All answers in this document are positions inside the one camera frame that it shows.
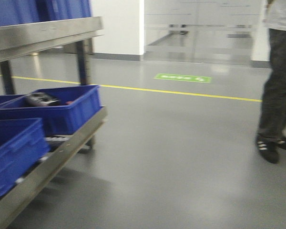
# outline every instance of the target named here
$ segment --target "yellow floor line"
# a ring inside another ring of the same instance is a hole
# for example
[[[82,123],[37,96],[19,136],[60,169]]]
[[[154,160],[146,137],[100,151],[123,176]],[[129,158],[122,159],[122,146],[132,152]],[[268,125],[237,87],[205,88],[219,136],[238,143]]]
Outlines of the yellow floor line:
[[[40,78],[30,78],[30,77],[22,77],[22,76],[13,76],[13,78],[14,79],[23,79],[23,80],[44,81],[44,82],[79,84],[79,82],[75,82],[75,81],[40,79]],[[197,94],[197,93],[188,93],[188,92],[175,92],[175,91],[165,91],[165,90],[155,90],[155,89],[125,87],[125,86],[115,86],[115,85],[101,85],[101,86],[102,87],[108,87],[108,88],[118,88],[118,89],[136,90],[136,91],[144,91],[144,92],[158,92],[158,93],[167,93],[167,94],[182,94],[182,95],[192,95],[192,96],[219,98],[219,99],[232,99],[232,100],[241,100],[241,101],[250,101],[250,102],[261,102],[261,100],[259,100],[259,99],[249,99],[249,98],[241,98],[241,97],[230,97],[230,96],[211,95],[211,94]]]

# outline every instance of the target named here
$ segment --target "dark pants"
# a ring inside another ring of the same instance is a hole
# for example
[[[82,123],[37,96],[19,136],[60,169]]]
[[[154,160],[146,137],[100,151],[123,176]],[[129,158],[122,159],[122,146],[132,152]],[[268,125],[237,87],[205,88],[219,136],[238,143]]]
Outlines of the dark pants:
[[[265,83],[258,134],[268,141],[283,136],[286,126],[286,31],[269,30],[272,73]]]

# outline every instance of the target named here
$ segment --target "cart leg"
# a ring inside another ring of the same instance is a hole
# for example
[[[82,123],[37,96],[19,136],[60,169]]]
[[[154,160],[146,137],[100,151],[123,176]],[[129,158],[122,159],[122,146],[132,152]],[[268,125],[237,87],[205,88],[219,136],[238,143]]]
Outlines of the cart leg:
[[[2,80],[4,85],[5,94],[15,94],[15,87],[12,80],[12,74],[10,69],[10,62],[0,62],[0,69],[2,74]]]
[[[90,84],[90,65],[89,65],[88,48],[89,48],[88,40],[76,42],[77,64],[80,74],[81,85]]]
[[[92,138],[90,138],[90,139],[87,141],[86,145],[89,146],[90,149],[93,149],[94,144],[95,144],[95,136],[93,135]]]

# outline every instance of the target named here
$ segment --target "metal cart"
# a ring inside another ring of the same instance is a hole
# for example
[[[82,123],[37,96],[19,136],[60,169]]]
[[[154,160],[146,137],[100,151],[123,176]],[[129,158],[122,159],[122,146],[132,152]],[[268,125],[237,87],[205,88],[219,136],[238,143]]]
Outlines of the metal cart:
[[[0,70],[5,93],[15,94],[9,60],[70,43],[76,43],[80,83],[89,84],[88,39],[97,36],[100,29],[101,17],[0,27]],[[6,228],[84,145],[93,146],[94,134],[106,115],[103,107],[0,198],[0,229]]]

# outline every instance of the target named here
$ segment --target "glass partition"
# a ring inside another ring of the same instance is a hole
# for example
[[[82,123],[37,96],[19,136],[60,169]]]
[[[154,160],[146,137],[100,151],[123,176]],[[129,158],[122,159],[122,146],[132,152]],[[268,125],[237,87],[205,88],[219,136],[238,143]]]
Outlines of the glass partition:
[[[145,0],[146,60],[250,64],[263,0]]]

